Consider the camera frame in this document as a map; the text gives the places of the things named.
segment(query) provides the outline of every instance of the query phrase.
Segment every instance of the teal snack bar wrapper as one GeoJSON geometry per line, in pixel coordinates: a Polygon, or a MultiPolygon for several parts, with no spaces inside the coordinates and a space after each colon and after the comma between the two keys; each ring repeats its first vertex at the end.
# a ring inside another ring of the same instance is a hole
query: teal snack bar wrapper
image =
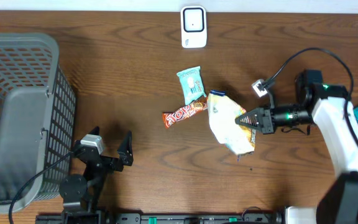
{"type": "Polygon", "coordinates": [[[197,100],[201,96],[206,97],[200,69],[201,67],[197,66],[177,73],[186,105],[189,105],[192,101],[197,100]]]}

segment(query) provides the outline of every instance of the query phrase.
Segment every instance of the orange wrapper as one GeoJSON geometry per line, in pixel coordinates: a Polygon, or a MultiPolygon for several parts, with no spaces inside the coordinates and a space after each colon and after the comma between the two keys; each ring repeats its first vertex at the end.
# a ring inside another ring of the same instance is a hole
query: orange wrapper
{"type": "Polygon", "coordinates": [[[196,113],[206,110],[208,108],[206,100],[207,98],[202,96],[198,98],[198,100],[191,102],[189,105],[179,108],[174,113],[162,113],[162,120],[164,121],[165,127],[169,128],[178,121],[187,119],[196,113]]]}

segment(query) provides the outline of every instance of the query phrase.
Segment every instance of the white crumpled bag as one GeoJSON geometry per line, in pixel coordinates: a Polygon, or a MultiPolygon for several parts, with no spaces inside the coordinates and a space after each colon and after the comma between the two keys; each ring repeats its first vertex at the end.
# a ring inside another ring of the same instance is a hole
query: white crumpled bag
{"type": "Polygon", "coordinates": [[[208,95],[209,127],[219,143],[225,144],[238,156],[255,150],[254,129],[239,126],[235,118],[246,111],[225,95],[225,92],[211,90],[208,95]]]}

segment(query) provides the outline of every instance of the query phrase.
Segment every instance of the black cable tie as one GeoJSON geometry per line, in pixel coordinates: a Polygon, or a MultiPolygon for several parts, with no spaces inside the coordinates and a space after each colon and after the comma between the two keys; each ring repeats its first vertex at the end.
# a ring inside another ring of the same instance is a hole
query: black cable tie
{"type": "Polygon", "coordinates": [[[308,127],[307,127],[307,129],[306,129],[306,132],[304,132],[304,131],[302,131],[300,128],[298,128],[298,127],[291,127],[291,126],[289,126],[289,127],[285,127],[285,128],[282,128],[281,129],[281,132],[283,132],[283,133],[289,133],[289,132],[291,132],[291,131],[299,131],[299,132],[301,132],[301,133],[303,133],[303,134],[305,134],[305,135],[307,135],[307,136],[309,136],[310,135],[310,124],[308,125],[308,127]]]}
{"type": "Polygon", "coordinates": [[[262,89],[259,88],[259,90],[268,90],[270,87],[274,85],[274,79],[268,79],[266,82],[262,83],[262,89]]]}

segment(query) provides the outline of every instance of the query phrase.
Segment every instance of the wood grain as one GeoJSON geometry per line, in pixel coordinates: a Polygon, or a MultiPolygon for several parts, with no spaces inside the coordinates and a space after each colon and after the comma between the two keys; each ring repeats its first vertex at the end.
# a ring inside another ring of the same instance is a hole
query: wood grain
{"type": "MultiPolygon", "coordinates": [[[[358,104],[358,16],[320,14],[208,14],[208,44],[183,49],[178,13],[0,11],[0,32],[44,32],[60,46],[60,65],[78,89],[75,138],[99,125],[108,150],[133,132],[134,165],[108,178],[100,205],[144,213],[234,213],[249,206],[316,205],[334,180],[318,129],[257,135],[255,154],[240,159],[217,143],[207,112],[165,129],[161,112],[184,105],[176,72],[201,65],[207,91],[225,90],[251,110],[259,100],[250,84],[267,78],[292,54],[324,47],[355,76],[358,104]]],[[[293,79],[322,69],[327,83],[349,84],[326,55],[294,59],[277,80],[279,103],[295,102],[293,79]]],[[[84,165],[73,161],[73,172],[84,165]]],[[[58,213],[62,200],[34,202],[14,215],[33,223],[58,213]]],[[[0,223],[7,216],[0,215],[0,223]]]]}

